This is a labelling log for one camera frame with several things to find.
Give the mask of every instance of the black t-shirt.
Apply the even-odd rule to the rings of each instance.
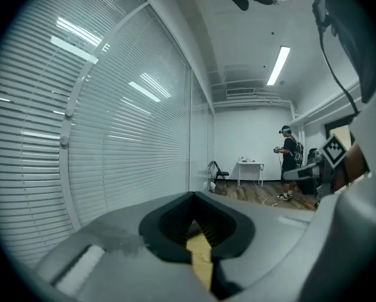
[[[282,164],[283,170],[289,170],[289,169],[295,168],[294,153],[295,153],[296,147],[297,147],[297,142],[294,141],[293,137],[287,137],[284,140],[283,149],[290,151],[290,153],[283,154],[283,164]]]

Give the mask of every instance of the wooden floor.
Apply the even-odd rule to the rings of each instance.
[[[281,194],[282,185],[279,183],[264,183],[263,187],[253,182],[242,182],[238,187],[236,182],[229,182],[229,187],[224,182],[217,182],[218,193],[221,196],[247,201],[249,203],[265,204],[268,206],[315,210],[315,198],[306,196],[298,191],[293,192],[293,200],[279,201],[276,199],[277,194]],[[210,289],[212,280],[213,264],[210,262],[211,247],[203,234],[189,239],[186,248],[192,252],[193,271],[203,285]]]

